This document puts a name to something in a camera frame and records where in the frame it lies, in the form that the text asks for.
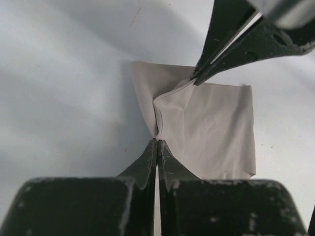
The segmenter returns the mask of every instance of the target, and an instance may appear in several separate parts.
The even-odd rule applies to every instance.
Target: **scratched black metal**
[[[151,140],[118,177],[28,181],[0,236],[152,236],[156,152]]]
[[[171,192],[177,235],[306,235],[292,198],[274,181],[182,180]]]
[[[200,85],[212,76],[251,62],[300,56],[315,47],[315,19],[300,29],[281,30],[260,19],[214,63],[210,63],[237,29],[254,12],[246,0],[215,0],[203,52],[191,75]]]
[[[199,180],[171,153],[166,141],[157,143],[159,197],[162,235],[178,235],[177,212],[171,187],[181,179]]]

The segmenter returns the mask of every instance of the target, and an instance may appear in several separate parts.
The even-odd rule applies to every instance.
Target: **beige cloth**
[[[189,80],[193,67],[132,63],[142,115],[158,140],[199,178],[255,174],[251,86]]]

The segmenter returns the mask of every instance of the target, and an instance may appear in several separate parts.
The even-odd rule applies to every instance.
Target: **wrinkled fabric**
[[[132,63],[144,120],[158,140],[199,178],[255,174],[251,86],[202,84],[193,67]]]

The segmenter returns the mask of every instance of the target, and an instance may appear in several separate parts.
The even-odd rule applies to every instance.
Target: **white surface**
[[[2,0],[0,221],[38,176],[113,176],[150,139],[129,63],[195,65],[208,0]],[[282,182],[305,225],[315,203],[315,54],[215,76],[251,84],[257,177]]]

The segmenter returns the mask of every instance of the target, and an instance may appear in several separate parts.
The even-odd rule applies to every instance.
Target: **fabric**
[[[189,80],[193,67],[132,63],[142,115],[158,140],[199,178],[255,174],[251,86]]]

